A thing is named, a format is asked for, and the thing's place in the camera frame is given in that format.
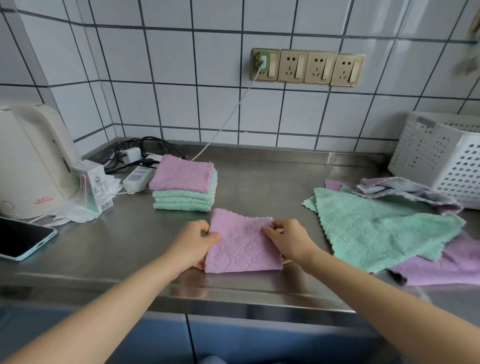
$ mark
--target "stack of folded towels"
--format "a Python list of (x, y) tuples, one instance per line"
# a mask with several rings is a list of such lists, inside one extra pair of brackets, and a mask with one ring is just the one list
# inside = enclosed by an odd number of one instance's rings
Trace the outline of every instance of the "stack of folded towels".
[(213, 163), (164, 155), (149, 183), (162, 210), (210, 211), (215, 201), (217, 171)]

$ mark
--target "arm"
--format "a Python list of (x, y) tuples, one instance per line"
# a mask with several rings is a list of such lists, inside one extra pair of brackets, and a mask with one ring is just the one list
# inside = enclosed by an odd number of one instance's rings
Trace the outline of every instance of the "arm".
[(104, 363), (142, 317), (160, 291), (181, 272), (198, 263), (220, 234), (208, 232), (203, 220), (189, 222), (159, 258), (116, 284), (31, 343), (3, 364)]
[(264, 233), (418, 364), (480, 363), (480, 329), (322, 251), (296, 220), (275, 220)]

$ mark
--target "person's right hand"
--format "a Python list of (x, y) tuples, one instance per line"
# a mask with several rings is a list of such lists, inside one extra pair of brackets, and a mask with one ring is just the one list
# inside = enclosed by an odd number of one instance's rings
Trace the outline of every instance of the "person's right hand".
[[(284, 256), (295, 263), (301, 265), (306, 257), (320, 249), (296, 219), (278, 218), (273, 221), (273, 226), (274, 229), (264, 226), (264, 234), (273, 241)], [(283, 229), (283, 232), (278, 233), (275, 229)]]

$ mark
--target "white basket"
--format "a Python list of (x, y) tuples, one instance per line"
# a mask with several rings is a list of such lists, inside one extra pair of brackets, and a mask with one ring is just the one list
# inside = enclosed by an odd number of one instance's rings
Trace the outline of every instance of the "white basket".
[(479, 132), (476, 116), (410, 112), (388, 170), (480, 209)]

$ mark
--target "electrical outlet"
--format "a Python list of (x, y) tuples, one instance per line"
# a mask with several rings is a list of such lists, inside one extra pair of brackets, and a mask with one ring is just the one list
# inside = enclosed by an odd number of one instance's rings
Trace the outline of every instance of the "electrical outlet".
[(251, 72), (250, 79), (253, 80), (258, 72), (258, 66), (262, 64), (262, 60), (266, 60), (265, 70), (260, 70), (257, 81), (276, 81), (278, 74), (278, 61), (280, 60), (279, 49), (252, 49)]
[(356, 86), (364, 60), (364, 54), (339, 54), (336, 58), (330, 85)]
[(311, 50), (308, 54), (305, 80), (307, 84), (329, 84), (335, 66), (336, 52)]
[(307, 50), (283, 49), (280, 53), (278, 81), (303, 82), (307, 59)]

